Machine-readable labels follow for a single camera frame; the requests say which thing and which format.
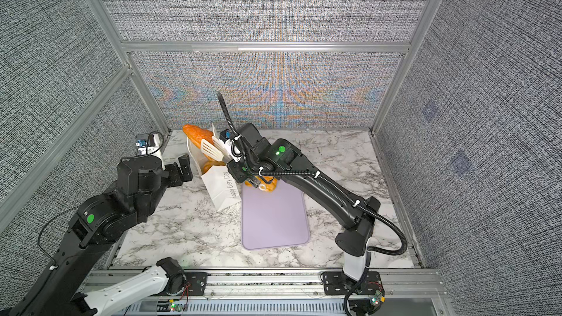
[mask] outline black mounting plate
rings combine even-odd
[[[339,272],[323,272],[320,275],[322,279],[322,284],[324,286],[324,293],[326,295],[345,295],[348,292],[346,288],[346,275],[342,271]],[[355,294],[358,295],[369,295],[374,293],[376,286],[372,286],[370,284],[373,283],[381,284],[381,275],[376,271],[369,271],[367,274],[367,278],[365,278],[365,282],[361,284],[361,286],[355,291]]]
[[[187,296],[203,296],[205,293],[205,287],[207,286],[207,273],[206,272],[186,272],[187,283],[191,284],[187,289]],[[165,292],[156,294],[157,296],[168,296],[170,298],[179,298],[180,295],[175,295],[173,297],[169,296]]]

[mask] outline paper bag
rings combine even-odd
[[[240,202],[236,181],[226,166],[213,166],[201,178],[217,211]]]

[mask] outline purple cutting board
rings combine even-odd
[[[302,192],[283,181],[266,193],[242,185],[242,246],[248,250],[304,245],[309,242]]]

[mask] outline woven fabric backdrop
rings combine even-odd
[[[84,133],[0,235],[0,308],[13,306],[48,263],[35,242],[52,217],[101,193],[117,179],[117,164],[134,155],[135,135],[157,130],[130,80],[111,97]],[[70,212],[45,229],[41,242],[57,249]]]
[[[409,41],[426,0],[103,0],[126,40]]]
[[[0,0],[0,201],[121,66],[84,0]]]
[[[379,133],[459,315],[560,315],[560,0],[444,0]]]
[[[168,123],[265,128],[369,127],[392,80],[394,53],[134,53]]]

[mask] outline white marble tabletop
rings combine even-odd
[[[262,130],[270,139],[284,138],[340,185],[381,202],[379,213],[398,224],[384,177],[365,130]],[[164,152],[165,163],[186,153],[186,136],[175,130]],[[200,177],[169,188],[148,222],[131,228],[114,265],[146,266],[171,256],[189,267],[341,267],[342,251],[334,242],[341,226],[305,195],[310,241],[304,246],[249,251],[241,243],[241,203],[217,212]],[[377,221],[370,245],[398,249],[400,241]],[[373,253],[371,267],[412,268],[406,253]]]

